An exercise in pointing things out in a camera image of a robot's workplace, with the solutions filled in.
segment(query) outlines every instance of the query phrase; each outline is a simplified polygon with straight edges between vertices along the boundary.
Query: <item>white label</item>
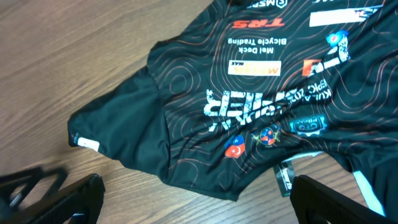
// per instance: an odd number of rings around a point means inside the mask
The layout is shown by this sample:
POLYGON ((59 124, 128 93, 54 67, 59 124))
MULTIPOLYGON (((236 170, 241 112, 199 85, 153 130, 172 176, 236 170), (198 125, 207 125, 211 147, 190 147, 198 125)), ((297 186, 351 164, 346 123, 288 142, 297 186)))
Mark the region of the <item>white label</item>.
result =
POLYGON ((280 76, 281 61, 229 60, 229 75, 280 76))
POLYGON ((94 149, 94 151, 98 152, 98 148, 100 147, 100 143, 98 141, 90 140, 87 138, 79 138, 77 140, 78 146, 87 147, 90 149, 94 149))
POLYGON ((381 6, 311 12, 310 27, 363 22, 381 6))

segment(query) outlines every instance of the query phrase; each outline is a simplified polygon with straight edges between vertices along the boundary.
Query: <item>orange logo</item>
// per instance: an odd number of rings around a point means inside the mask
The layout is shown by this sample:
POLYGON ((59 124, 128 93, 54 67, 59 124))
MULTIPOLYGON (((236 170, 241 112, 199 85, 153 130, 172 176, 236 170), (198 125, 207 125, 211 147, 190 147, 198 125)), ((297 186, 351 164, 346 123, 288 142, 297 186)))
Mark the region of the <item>orange logo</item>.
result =
POLYGON ((303 76, 304 77, 309 77, 314 70, 313 64, 318 63, 321 60, 319 59, 308 59, 304 60, 304 65, 303 65, 303 76))
POLYGON ((234 25, 232 28, 241 29, 241 28, 261 28, 261 27, 281 27, 285 24, 282 23, 282 18, 276 18, 272 23, 268 22, 268 19, 261 20, 249 20, 249 21, 234 21, 234 25))

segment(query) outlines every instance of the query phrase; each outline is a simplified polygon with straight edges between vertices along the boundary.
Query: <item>trs logo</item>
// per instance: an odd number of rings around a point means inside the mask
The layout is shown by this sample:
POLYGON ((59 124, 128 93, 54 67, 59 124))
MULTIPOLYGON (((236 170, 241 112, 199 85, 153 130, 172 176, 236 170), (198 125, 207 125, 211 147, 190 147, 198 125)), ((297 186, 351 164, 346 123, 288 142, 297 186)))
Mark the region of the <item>trs logo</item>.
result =
POLYGON ((276 18, 272 23, 269 23, 268 19, 261 20, 249 20, 249 21, 234 21, 232 28, 261 28, 261 27, 281 27, 285 24, 282 23, 282 18, 276 18))

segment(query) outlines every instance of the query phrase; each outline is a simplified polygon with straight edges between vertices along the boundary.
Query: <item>fabric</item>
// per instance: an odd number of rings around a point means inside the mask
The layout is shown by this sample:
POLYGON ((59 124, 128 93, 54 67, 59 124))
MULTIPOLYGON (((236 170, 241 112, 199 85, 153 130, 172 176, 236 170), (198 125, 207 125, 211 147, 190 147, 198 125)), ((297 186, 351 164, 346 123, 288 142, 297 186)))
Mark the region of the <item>fabric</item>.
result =
POLYGON ((398 185, 380 172, 397 170, 385 166, 398 158, 397 8, 215 0, 73 114, 70 145, 229 200, 280 161, 325 151, 361 170, 394 216, 398 185))

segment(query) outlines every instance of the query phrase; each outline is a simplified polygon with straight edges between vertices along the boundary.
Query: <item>sponsor logo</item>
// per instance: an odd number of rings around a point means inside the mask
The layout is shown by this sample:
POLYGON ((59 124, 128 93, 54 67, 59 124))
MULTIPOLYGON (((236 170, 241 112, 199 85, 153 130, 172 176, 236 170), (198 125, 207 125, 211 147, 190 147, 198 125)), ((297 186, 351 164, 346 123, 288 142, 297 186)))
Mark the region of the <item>sponsor logo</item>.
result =
POLYGON ((339 65, 350 59, 348 53, 348 32, 340 30, 335 34, 330 34, 326 37, 326 41, 330 44, 331 49, 327 53, 328 55, 338 52, 338 57, 335 57, 329 61, 321 62, 319 59, 307 59, 304 60, 303 73, 304 77, 310 77, 315 73, 324 71, 324 69, 339 65))
MULTIPOLYGON (((224 91, 221 100, 214 99, 213 90, 206 90, 206 94, 208 103, 203 108, 205 116, 233 118, 237 121, 233 125, 238 126, 249 124, 261 116, 283 114, 285 108, 292 103, 327 100, 332 96, 326 80, 320 80, 319 83, 312 83, 301 89, 277 92, 267 100, 262 99, 262 93, 224 91)), ((231 119, 221 122, 224 130, 228 130, 231 123, 231 119)), ((213 132, 218 125, 219 123, 213 123, 209 126, 209 132, 213 132)))
POLYGON ((229 60, 229 75, 280 76, 281 61, 229 60))
POLYGON ((307 118, 291 120, 290 128, 292 133, 297 133, 298 135, 306 135, 307 137, 310 137, 313 134, 320 135, 321 131, 326 130, 326 127, 328 125, 325 121, 325 115, 320 114, 307 118))
POLYGON ((258 8, 258 7, 268 7, 268 6, 276 6, 280 9, 284 8, 287 5, 287 0, 261 0, 248 6, 250 8, 258 8))
POLYGON ((333 1, 333 0, 314 0, 314 1, 312 1, 312 3, 320 3, 320 2, 331 2, 331 1, 333 1))
POLYGON ((271 147, 275 142, 280 142, 279 134, 279 125, 272 124, 271 126, 261 130, 260 134, 252 134, 252 138, 257 142, 257 145, 261 143, 266 147, 271 147))
POLYGON ((330 47, 336 47, 340 41, 343 40, 344 37, 348 36, 348 32, 345 30, 340 30, 336 32, 335 34, 329 34, 329 36, 326 37, 326 41, 330 44, 330 47))
POLYGON ((310 27, 344 24, 350 22, 364 22, 382 6, 337 9, 322 12, 311 12, 310 27))
POLYGON ((228 44, 233 44, 239 47, 239 53, 252 53, 252 54, 273 54, 275 52, 275 45, 286 45, 286 38, 265 38, 265 39, 233 39, 228 38, 228 44))
MULTIPOLYGON (((265 38, 265 39, 257 39, 257 43, 259 45, 286 45, 287 39, 286 38, 265 38)), ((256 40, 255 39, 232 39, 228 38, 228 44, 236 44, 238 46, 240 45, 251 45, 251 46, 256 46, 256 40)))
POLYGON ((282 23, 282 18, 275 18, 272 22, 269 22, 268 19, 234 21, 232 28, 242 29, 242 28, 281 27, 284 25, 285 24, 282 23))
POLYGON ((226 148, 225 156, 232 158, 239 158, 241 154, 244 152, 244 138, 242 135, 238 135, 236 137, 230 138, 225 144, 226 148))
POLYGON ((304 65, 303 65, 303 73, 302 75, 304 77, 309 77, 313 75, 313 72, 317 68, 317 64, 314 65, 314 63, 319 63, 321 60, 319 59, 309 59, 309 60, 304 60, 304 65))

